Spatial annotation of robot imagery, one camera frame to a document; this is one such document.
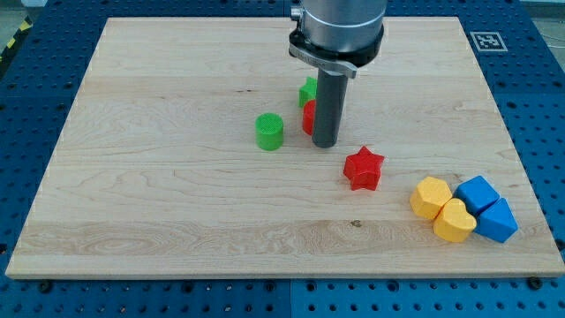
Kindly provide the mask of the black silver tool flange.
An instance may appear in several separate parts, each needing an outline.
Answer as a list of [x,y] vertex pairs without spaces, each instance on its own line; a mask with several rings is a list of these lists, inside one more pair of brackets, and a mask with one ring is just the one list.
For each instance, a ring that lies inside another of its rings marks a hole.
[[358,68],[369,64],[377,57],[383,35],[384,27],[382,26],[377,33],[376,40],[368,46],[351,52],[337,52],[311,44],[296,28],[289,34],[289,54],[323,71],[354,79],[357,76]]

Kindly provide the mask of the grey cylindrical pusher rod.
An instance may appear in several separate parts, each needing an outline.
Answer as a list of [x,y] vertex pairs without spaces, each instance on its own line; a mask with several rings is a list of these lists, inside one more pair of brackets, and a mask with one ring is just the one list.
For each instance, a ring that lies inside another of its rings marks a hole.
[[318,148],[331,148],[337,142],[348,78],[318,70],[316,107],[312,139]]

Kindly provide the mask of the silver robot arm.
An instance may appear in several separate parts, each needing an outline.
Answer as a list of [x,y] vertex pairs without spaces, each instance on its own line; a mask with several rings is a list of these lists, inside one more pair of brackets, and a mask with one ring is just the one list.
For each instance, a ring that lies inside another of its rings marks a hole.
[[336,144],[349,79],[380,51],[387,3],[383,0],[302,0],[290,9],[297,23],[289,53],[318,69],[313,143]]

